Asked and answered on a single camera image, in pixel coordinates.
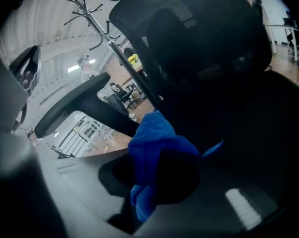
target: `white ceiling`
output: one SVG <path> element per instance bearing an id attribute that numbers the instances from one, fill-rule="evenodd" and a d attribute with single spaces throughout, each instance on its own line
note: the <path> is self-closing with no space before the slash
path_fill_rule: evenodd
<path id="1" fill-rule="evenodd" d="M 116 2 L 87 0 L 90 9 L 100 3 L 104 4 L 102 11 L 95 12 L 94 17 L 105 28 Z M 85 18 L 63 25 L 73 18 L 72 11 L 78 11 L 76 5 L 64 0 L 24 0 L 0 31 L 0 57 L 7 66 L 26 48 L 35 44 L 41 46 L 40 82 L 29 98 L 27 116 L 21 126 L 24 129 L 34 128 L 58 100 L 81 83 L 80 70 L 67 73 L 69 67 L 77 64 L 80 55 L 89 54 L 91 59 L 96 59 L 96 70 L 101 70 L 111 56 L 105 43 L 89 51 L 99 43 L 100 37 L 88 27 Z M 119 31 L 112 26 L 110 32 L 115 35 Z"/>

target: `wooden floor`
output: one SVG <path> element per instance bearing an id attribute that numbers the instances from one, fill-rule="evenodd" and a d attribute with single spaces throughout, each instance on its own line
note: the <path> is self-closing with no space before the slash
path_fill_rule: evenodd
<path id="1" fill-rule="evenodd" d="M 273 55 L 270 65 L 273 71 L 276 71 L 299 86 L 299 61 L 295 62 L 294 57 L 288 54 L 286 46 L 276 46 L 277 53 Z M 153 112 L 154 108 L 149 100 L 143 101 L 138 108 L 131 110 L 130 113 L 136 114 L 138 122 L 141 122 L 144 115 Z M 122 133 L 116 132 L 112 140 L 104 142 L 99 150 L 92 155 L 113 152 L 116 150 L 127 148 L 131 138 Z"/>

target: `blue cloth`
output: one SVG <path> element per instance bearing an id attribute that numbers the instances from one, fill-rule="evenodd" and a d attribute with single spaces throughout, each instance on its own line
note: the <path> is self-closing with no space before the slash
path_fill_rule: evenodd
<path id="1" fill-rule="evenodd" d="M 215 152 L 223 141 L 208 149 L 204 155 Z M 172 125 L 159 112 L 144 116 L 135 136 L 129 143 L 136 184 L 130 191 L 130 200 L 136 206 L 138 219 L 145 222 L 156 207 L 156 171 L 162 149 L 200 155 L 198 149 L 185 137 L 176 135 Z"/>

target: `chair backrest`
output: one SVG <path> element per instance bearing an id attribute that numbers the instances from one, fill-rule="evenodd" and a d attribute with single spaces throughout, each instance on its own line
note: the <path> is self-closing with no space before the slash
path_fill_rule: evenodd
<path id="1" fill-rule="evenodd" d="M 163 96 L 214 79 L 245 79 L 271 61 L 266 30 L 246 0 L 121 0 L 109 18 Z"/>

